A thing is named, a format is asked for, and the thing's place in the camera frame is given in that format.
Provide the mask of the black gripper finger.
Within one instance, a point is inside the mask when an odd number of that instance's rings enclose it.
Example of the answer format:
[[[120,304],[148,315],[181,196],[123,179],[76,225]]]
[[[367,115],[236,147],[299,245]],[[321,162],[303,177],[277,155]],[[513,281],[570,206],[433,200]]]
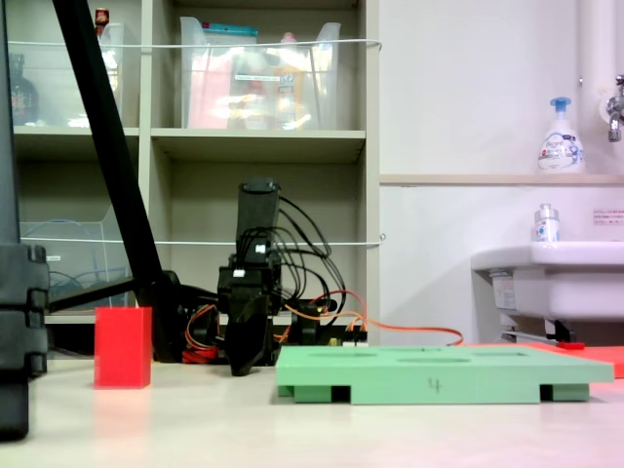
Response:
[[[248,375],[269,341],[266,295],[233,295],[229,300],[226,356],[233,376]]]

